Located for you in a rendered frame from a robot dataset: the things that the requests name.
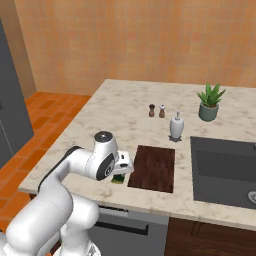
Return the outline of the dark wooden cupboard door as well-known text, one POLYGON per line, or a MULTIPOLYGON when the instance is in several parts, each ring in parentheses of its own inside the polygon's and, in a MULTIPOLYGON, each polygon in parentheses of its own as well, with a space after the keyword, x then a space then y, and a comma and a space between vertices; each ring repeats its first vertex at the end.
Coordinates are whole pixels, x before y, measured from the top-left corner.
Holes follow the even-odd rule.
POLYGON ((256 231, 169 218, 165 256, 256 256, 256 231))

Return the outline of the dark grey sink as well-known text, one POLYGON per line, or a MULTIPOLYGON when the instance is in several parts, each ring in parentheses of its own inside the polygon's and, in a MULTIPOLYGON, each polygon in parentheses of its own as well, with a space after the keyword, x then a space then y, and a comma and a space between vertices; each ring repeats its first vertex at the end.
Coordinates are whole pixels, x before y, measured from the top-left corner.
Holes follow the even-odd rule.
POLYGON ((256 143, 190 137, 193 198, 256 210, 256 143))

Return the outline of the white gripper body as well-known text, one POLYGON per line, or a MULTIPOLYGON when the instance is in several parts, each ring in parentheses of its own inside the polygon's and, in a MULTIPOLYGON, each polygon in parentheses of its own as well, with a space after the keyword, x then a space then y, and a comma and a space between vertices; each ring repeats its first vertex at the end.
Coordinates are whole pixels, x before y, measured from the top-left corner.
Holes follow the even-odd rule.
POLYGON ((114 175, 123 175, 134 171, 133 164, 116 164, 113 169, 114 175))

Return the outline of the green plant in grey pot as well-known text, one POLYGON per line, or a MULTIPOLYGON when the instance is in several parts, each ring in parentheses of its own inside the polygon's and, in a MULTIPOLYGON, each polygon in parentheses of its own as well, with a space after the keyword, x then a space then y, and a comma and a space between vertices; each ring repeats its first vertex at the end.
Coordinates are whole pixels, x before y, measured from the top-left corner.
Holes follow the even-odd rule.
POLYGON ((211 122, 216 119, 221 96, 226 92, 226 90, 219 91, 219 89, 220 84, 211 87, 209 83, 206 83, 205 91, 197 94, 201 100, 198 113, 201 120, 211 122))

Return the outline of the white soap dispenser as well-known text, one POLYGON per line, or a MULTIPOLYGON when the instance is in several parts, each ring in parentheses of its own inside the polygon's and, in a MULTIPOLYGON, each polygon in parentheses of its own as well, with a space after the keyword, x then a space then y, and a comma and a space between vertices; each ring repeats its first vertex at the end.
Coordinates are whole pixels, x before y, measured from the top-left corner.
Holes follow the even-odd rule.
POLYGON ((170 137, 178 140, 181 138, 184 129, 184 119, 180 116, 180 112, 176 112, 176 116, 170 120, 170 137))

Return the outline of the grey dishwasher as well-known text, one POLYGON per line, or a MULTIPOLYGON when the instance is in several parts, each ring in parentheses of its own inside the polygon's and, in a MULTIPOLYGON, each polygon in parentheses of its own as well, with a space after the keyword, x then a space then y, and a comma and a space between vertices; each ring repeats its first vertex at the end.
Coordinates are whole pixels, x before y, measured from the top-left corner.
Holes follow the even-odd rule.
POLYGON ((168 217, 101 206, 98 221, 140 229, 149 225, 147 236, 94 225, 88 233, 102 256, 164 256, 168 217))

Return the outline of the green and yellow sponge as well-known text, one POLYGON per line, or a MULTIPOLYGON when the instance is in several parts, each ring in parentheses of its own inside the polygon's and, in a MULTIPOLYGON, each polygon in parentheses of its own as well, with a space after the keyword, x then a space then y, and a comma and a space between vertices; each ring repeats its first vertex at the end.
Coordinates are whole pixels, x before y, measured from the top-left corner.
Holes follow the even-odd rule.
POLYGON ((118 174, 114 175, 111 182, 115 184, 122 184, 124 182, 125 175, 124 174, 118 174))

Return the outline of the grey fridge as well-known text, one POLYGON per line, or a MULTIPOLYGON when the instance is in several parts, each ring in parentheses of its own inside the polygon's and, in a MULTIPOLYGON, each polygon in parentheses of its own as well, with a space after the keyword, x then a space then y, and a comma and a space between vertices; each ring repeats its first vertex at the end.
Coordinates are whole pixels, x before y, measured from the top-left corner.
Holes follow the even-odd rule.
POLYGON ((33 128, 0 19, 0 168, 33 136, 33 128))

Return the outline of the dark brown cutting board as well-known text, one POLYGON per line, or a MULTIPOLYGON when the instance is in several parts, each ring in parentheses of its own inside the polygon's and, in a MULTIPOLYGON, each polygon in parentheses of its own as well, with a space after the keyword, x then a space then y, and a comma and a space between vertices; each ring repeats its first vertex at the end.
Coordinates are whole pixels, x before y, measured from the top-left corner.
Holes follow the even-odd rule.
POLYGON ((174 149, 139 145, 134 159, 134 171, 130 175, 128 186, 172 193, 174 163, 174 149))

